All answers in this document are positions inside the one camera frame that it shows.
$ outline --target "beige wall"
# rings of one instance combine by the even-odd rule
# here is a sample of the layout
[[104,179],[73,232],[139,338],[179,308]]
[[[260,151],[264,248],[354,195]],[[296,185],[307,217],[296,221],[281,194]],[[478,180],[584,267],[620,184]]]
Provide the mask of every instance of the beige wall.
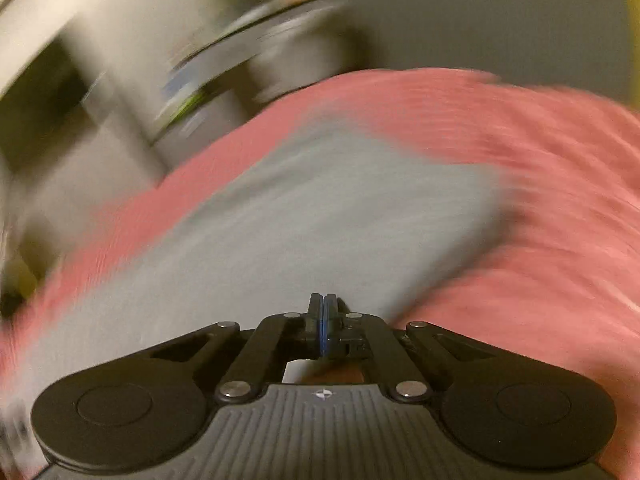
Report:
[[72,18],[151,125],[172,52],[204,25],[198,0],[13,0],[0,12],[0,92]]

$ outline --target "pink bedspread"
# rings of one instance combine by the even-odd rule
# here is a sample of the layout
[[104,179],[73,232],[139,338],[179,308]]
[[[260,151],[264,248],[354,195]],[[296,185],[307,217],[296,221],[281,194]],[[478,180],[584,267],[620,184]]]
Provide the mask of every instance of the pink bedspread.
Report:
[[[506,242],[410,314],[583,373],[615,398],[601,462],[640,478],[640,119],[567,89],[494,84],[453,70],[362,72],[292,94],[116,211],[100,240],[56,272],[4,335],[0,372],[70,300],[272,150],[327,105],[412,150],[503,170]],[[409,319],[401,320],[400,325]]]

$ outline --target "red fabric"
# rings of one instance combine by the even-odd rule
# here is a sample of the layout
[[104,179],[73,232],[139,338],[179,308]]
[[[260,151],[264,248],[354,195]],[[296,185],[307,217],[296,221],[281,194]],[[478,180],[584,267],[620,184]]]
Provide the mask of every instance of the red fabric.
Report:
[[584,92],[500,86],[481,73],[362,72],[280,100],[125,204],[101,240],[52,276],[4,336],[3,379],[70,300],[322,106],[343,110],[416,152],[502,169],[511,216],[505,243],[410,318],[598,381],[618,410],[601,462],[622,479],[640,478],[639,117]]

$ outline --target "bed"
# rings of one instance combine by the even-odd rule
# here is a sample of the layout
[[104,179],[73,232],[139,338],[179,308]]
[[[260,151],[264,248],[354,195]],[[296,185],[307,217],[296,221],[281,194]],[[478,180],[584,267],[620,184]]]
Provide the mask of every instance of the bed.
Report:
[[640,118],[570,89],[502,85],[486,73],[422,69],[338,76],[286,96],[103,215],[2,333],[2,391],[24,350],[198,204],[330,105],[412,151],[499,168],[510,189],[504,242],[396,320],[423,319],[575,370],[614,397],[601,464],[640,478]]

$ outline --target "blue strip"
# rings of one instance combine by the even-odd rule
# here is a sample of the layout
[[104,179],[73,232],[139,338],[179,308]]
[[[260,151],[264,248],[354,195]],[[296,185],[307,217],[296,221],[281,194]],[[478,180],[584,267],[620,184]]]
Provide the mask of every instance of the blue strip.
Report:
[[320,303],[320,323],[318,324],[318,338],[320,339],[320,355],[326,357],[329,353],[329,340],[327,337],[329,325],[329,309],[326,307],[325,297]]

